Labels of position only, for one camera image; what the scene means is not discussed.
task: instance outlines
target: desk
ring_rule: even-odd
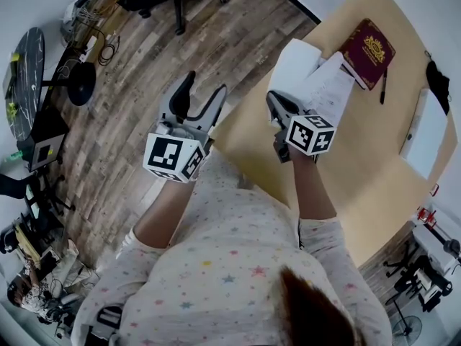
[[[400,148],[427,86],[424,46],[393,0],[348,0],[304,41],[331,56],[369,17],[396,50],[390,64],[385,104],[381,83],[373,91],[358,85],[349,98],[331,150],[318,161],[323,182],[338,211],[356,265],[366,262],[410,218],[446,167],[457,144],[451,113],[429,181],[402,158]],[[215,129],[215,146],[276,199],[297,210],[291,163],[280,164],[267,121],[268,73]]]
[[[8,125],[18,141],[29,137],[34,125],[37,107],[42,91],[45,41],[40,28],[28,30],[16,47],[19,54],[17,78],[13,84],[12,95],[6,103],[6,113],[10,104],[17,109],[14,117],[8,117]]]

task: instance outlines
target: black pen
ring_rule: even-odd
[[[382,90],[381,90],[381,100],[380,103],[384,104],[384,98],[386,97],[386,81],[388,80],[388,69],[384,71],[384,76],[382,78]]]

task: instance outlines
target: paper sheet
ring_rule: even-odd
[[[335,127],[338,127],[354,86],[354,77],[338,71],[325,89],[316,92],[305,104],[307,109],[315,110]]]
[[[322,52],[304,41],[292,39],[280,53],[267,91],[290,93],[317,68]]]

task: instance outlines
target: star print shirt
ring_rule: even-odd
[[[268,195],[238,189],[230,168],[205,165],[171,248],[152,249],[128,234],[82,304],[73,343],[84,344],[82,324],[103,306],[123,303],[118,345],[287,345],[279,318],[279,271],[287,265],[320,288],[368,345],[390,345],[388,318],[354,266],[340,223],[299,222]]]

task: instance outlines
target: black bag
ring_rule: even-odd
[[[426,69],[426,77],[429,83],[429,87],[431,91],[434,93],[435,97],[439,100],[439,103],[442,106],[445,115],[447,115],[449,112],[449,79],[446,76],[444,76],[441,72],[439,72],[439,69],[437,69],[437,65],[432,60],[431,54],[426,51],[426,55],[431,59]]]

